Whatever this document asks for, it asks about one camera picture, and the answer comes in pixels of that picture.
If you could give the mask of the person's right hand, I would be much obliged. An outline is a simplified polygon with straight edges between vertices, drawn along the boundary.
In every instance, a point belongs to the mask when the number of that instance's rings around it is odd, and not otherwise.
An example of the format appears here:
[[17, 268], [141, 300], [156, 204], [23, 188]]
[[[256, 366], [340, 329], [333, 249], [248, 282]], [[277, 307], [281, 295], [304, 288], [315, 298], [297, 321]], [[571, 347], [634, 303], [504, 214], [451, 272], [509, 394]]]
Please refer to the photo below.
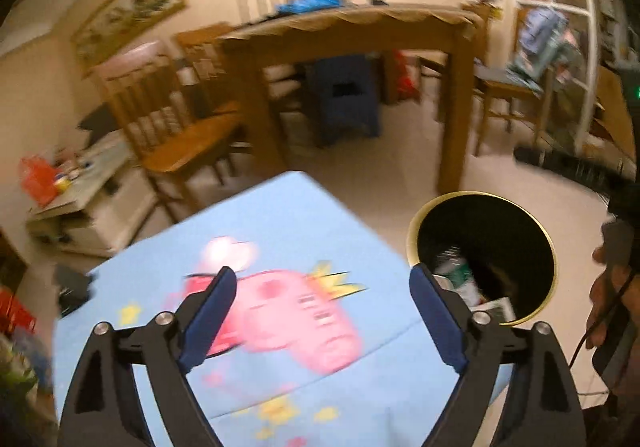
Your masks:
[[[623, 288], [624, 283], [631, 275], [629, 267], [615, 266], [607, 274], [597, 277], [590, 290], [591, 311], [586, 323], [587, 338], [586, 349], [594, 349], [603, 344], [606, 327], [604, 322], [605, 309], [612, 302], [614, 295]], [[627, 291], [622, 297], [622, 304], [629, 311], [631, 320], [636, 327], [639, 326], [639, 277], [634, 275]]]

